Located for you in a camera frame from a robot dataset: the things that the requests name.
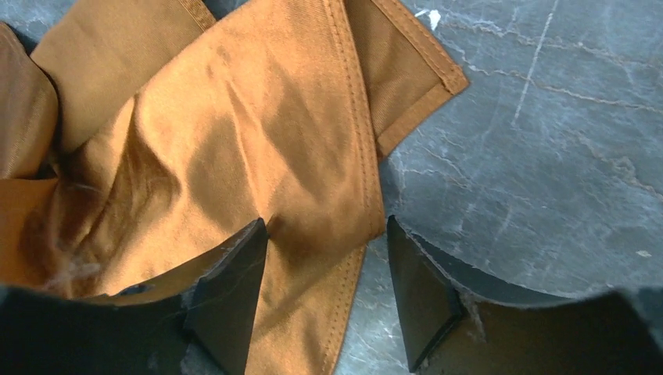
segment white scratch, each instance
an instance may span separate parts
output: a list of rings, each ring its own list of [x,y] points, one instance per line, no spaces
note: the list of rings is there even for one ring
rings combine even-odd
[[[550,27],[550,21],[553,20],[553,15],[557,10],[557,4],[559,0],[555,0],[553,8],[548,15],[546,20],[546,25],[543,27],[543,32],[539,37],[539,43],[536,45],[536,50],[534,51],[534,56],[532,57],[532,64],[529,66],[529,72],[527,72],[527,78],[525,80],[525,86],[522,88],[522,93],[520,94],[520,100],[518,101],[518,106],[516,107],[516,113],[514,114],[514,119],[511,121],[511,127],[516,124],[518,117],[520,116],[520,110],[522,109],[522,103],[525,101],[525,96],[527,95],[527,90],[529,89],[529,81],[532,79],[532,74],[534,73],[534,67],[536,66],[536,61],[539,59],[539,52],[541,52],[541,47],[543,46],[543,41],[546,39],[546,34],[548,33],[548,27]]]
[[[438,11],[432,10],[428,14],[428,18],[431,19],[431,29],[435,30],[437,28],[437,25],[438,25],[439,21],[442,19],[442,16],[439,15]]]

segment brown fabric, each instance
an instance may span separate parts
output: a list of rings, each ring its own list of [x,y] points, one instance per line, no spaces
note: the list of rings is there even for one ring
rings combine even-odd
[[[58,117],[48,78],[0,23],[0,179],[32,178],[46,157]]]
[[[142,23],[141,32],[154,26]],[[114,32],[113,40],[123,33]],[[59,90],[71,72],[89,69],[77,64],[61,68]],[[33,205],[7,256],[37,257],[48,278],[33,288],[112,294],[262,216],[271,243],[246,373],[329,374],[365,245],[384,227],[378,158],[465,85],[396,0],[347,8],[341,0],[251,0],[63,159],[51,199]],[[71,134],[95,129],[74,114],[105,108],[93,102],[103,99],[61,98]],[[37,238],[29,250],[25,228]],[[11,273],[0,280],[14,281]]]
[[[30,55],[58,91],[58,150],[69,153],[82,145],[215,22],[199,0],[74,3]]]

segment gray stone surface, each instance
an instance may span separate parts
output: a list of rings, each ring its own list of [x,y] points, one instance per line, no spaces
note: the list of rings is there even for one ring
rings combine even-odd
[[[5,0],[0,19],[38,40],[72,2]],[[663,284],[663,2],[405,3],[471,86],[382,164],[388,212],[540,291]],[[397,322],[381,238],[337,374],[407,373]]]

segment orange cloth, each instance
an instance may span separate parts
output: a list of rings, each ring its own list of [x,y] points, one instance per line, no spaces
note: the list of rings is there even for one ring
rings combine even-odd
[[[109,42],[124,35],[90,34],[101,5],[86,4],[58,32]],[[163,26],[139,29],[154,34],[154,27]],[[38,65],[66,50],[61,38],[45,37],[50,44],[34,53]],[[131,50],[115,48],[118,57]],[[99,53],[107,53],[101,45]],[[45,68],[60,77],[58,92],[92,92],[87,100],[61,95],[69,113],[64,138],[67,131],[80,135],[62,150],[94,135],[61,154],[55,190],[13,224],[30,233],[15,230],[18,248],[2,256],[23,257],[16,264],[35,269],[41,279],[33,288],[70,298],[113,294],[262,216],[271,243],[246,373],[331,373],[365,245],[384,227],[378,160],[467,85],[460,69],[396,0],[251,0],[196,38],[103,125],[86,120],[89,109],[108,113],[127,90],[105,80],[113,98],[105,100],[104,90],[76,78],[77,70],[89,74],[89,62],[75,61]],[[137,69],[136,77],[148,71]],[[0,194],[29,182],[5,180]],[[5,282],[25,282],[14,277],[0,273]]]

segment white spot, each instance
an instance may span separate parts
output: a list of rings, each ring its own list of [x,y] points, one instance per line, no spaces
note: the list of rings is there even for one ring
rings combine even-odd
[[[432,10],[432,11],[428,14],[428,18],[431,19],[431,29],[434,30],[434,29],[437,28],[437,24],[438,24],[439,21],[442,19],[442,16],[439,15],[439,12],[438,12],[438,11],[436,11],[436,10]]]

